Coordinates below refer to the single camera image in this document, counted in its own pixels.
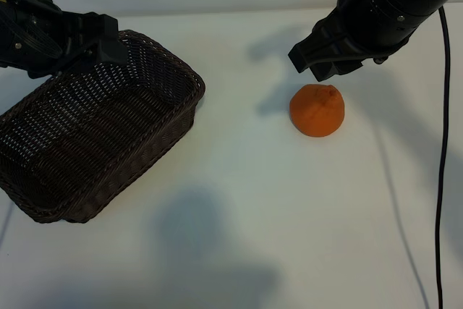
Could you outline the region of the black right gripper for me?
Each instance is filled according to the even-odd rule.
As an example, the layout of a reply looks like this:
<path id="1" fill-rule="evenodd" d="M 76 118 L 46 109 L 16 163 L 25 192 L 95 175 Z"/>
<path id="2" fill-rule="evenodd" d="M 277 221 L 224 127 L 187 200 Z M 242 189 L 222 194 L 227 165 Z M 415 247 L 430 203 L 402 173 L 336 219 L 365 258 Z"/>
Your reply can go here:
<path id="1" fill-rule="evenodd" d="M 323 82 L 361 68 L 366 59 L 385 62 L 414 31 L 415 24 L 388 2 L 362 1 L 348 9 L 337 7 L 317 22 L 288 57 L 298 72 L 310 68 L 315 79 Z"/>

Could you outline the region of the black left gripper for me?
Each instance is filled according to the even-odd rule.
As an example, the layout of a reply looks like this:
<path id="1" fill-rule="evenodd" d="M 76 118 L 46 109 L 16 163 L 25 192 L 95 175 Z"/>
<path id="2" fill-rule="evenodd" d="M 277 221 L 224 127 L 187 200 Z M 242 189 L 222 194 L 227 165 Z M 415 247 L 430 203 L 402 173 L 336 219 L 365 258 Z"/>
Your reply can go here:
<path id="1" fill-rule="evenodd" d="M 124 65 L 127 47 L 107 14 L 64 12 L 52 0 L 1 0 L 1 66 L 36 79 Z"/>

